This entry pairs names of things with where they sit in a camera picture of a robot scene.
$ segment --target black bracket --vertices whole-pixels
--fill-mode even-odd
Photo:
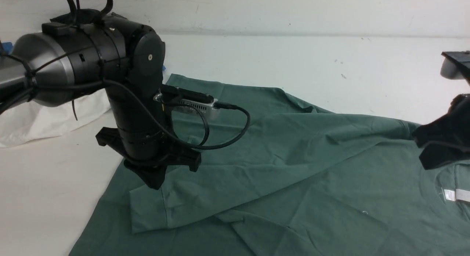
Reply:
[[[418,127],[412,136],[416,145],[424,148],[419,156],[424,169],[470,159],[469,125],[470,96],[458,95],[446,115]]]
[[[146,161],[132,159],[126,152],[118,129],[103,127],[96,140],[100,146],[109,146],[124,157],[124,166],[137,174],[151,189],[159,189],[165,180],[166,168],[170,165],[189,166],[196,172],[201,164],[201,153],[171,140],[162,141],[162,152],[156,152],[155,157]]]

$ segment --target green cloth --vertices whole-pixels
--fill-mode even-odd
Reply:
[[[280,89],[172,75],[170,85],[240,105],[247,134],[205,151],[198,172],[173,167],[158,191],[122,164],[71,255],[470,255],[470,206],[443,189],[470,190],[468,162],[424,171],[416,124],[334,114]],[[178,136],[203,136],[174,115]],[[245,123],[225,110],[210,144]]]

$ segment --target white cloth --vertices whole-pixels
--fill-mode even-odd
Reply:
[[[110,109],[104,89],[59,107],[44,107],[26,102],[0,115],[0,148],[14,147],[30,140],[58,137],[82,127]]]

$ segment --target black cable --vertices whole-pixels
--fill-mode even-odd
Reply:
[[[192,108],[194,111],[196,111],[196,113],[201,117],[204,123],[204,138],[199,145],[202,146],[204,145],[204,143],[207,142],[207,139],[209,138],[210,128],[209,128],[209,123],[207,122],[207,119],[203,115],[201,110],[197,109],[196,107],[190,104],[175,104],[175,103],[163,103],[163,104],[166,105],[167,107],[189,107],[189,108]]]
[[[77,22],[77,8],[75,6],[75,2],[73,0],[67,0],[70,9],[70,15],[72,16],[73,20],[68,25],[64,25],[61,27],[72,27]]]
[[[31,92],[33,92],[33,90],[34,90],[33,87],[30,87],[28,89],[24,89],[22,91],[17,92],[17,94],[14,95],[12,98],[6,100],[5,102],[2,102],[0,104],[0,114],[3,114],[3,112],[8,110],[14,104],[19,102],[21,99],[25,98],[25,96],[30,95]]]
[[[93,17],[92,23],[100,22],[113,9],[113,0],[106,0],[106,6]]]
[[[77,5],[77,17],[75,17],[75,23],[78,25],[80,22],[80,0],[75,0],[76,5]]]
[[[62,59],[62,58],[64,58],[64,57],[67,57],[68,55],[75,54],[75,53],[81,52],[81,51],[83,51],[83,50],[87,50],[88,48],[93,48],[93,47],[83,47],[83,48],[81,48],[81,49],[79,49],[79,50],[75,50],[75,51],[72,51],[72,52],[69,52],[69,53],[65,53],[65,54],[63,54],[63,55],[60,55],[60,56],[58,56],[57,58],[52,59],[52,60],[50,60],[50,61],[48,61],[48,62],[42,64],[39,68],[33,70],[33,72],[34,72],[34,73],[37,73],[38,71],[42,70],[42,69],[43,69],[44,67],[46,67],[47,65],[50,65],[50,64],[56,62],[57,60],[60,60],[60,59]]]
[[[200,145],[194,145],[194,144],[190,144],[190,143],[187,143],[177,137],[175,137],[174,134],[172,134],[171,132],[169,132],[168,130],[166,130],[162,124],[160,124],[160,122],[158,122],[158,120],[153,116],[153,114],[148,110],[148,108],[143,104],[143,102],[141,101],[141,99],[139,99],[139,97],[137,97],[134,92],[132,92],[128,87],[126,87],[125,85],[123,85],[122,83],[119,83],[119,82],[115,82],[113,80],[103,80],[103,83],[106,84],[106,85],[114,85],[114,86],[118,86],[120,87],[121,89],[123,89],[124,91],[126,91],[141,107],[142,109],[144,110],[144,112],[153,120],[153,122],[159,127],[159,129],[163,132],[163,134],[167,135],[168,137],[170,137],[171,139],[173,139],[176,143],[178,144],[181,144],[181,145],[184,145],[184,146],[187,146],[187,147],[190,147],[192,149],[201,149],[201,150],[210,150],[210,149],[222,149],[222,148],[225,148],[227,146],[230,146],[231,144],[237,142],[239,139],[241,139],[243,137],[243,135],[246,133],[246,131],[248,130],[248,127],[250,126],[250,113],[248,113],[248,111],[246,111],[245,109],[241,108],[241,107],[238,107],[236,105],[231,105],[231,104],[223,104],[223,103],[220,103],[221,107],[220,108],[224,108],[224,109],[231,109],[231,110],[239,110],[239,111],[242,111],[245,115],[246,115],[246,124],[245,124],[245,127],[242,129],[242,131],[240,132],[240,134],[238,134],[238,136],[234,137],[232,140],[228,141],[228,142],[225,142],[225,143],[222,143],[222,144],[219,144],[219,145],[213,145],[213,146],[200,146]]]
[[[65,86],[37,86],[39,90],[45,91],[83,91],[92,88],[104,87],[102,82],[91,82],[76,85],[65,85]]]

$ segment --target white label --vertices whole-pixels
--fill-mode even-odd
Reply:
[[[465,191],[462,189],[455,190],[455,197],[459,201],[470,202],[470,191]]]
[[[454,202],[456,201],[455,191],[444,189],[444,196],[446,200]]]

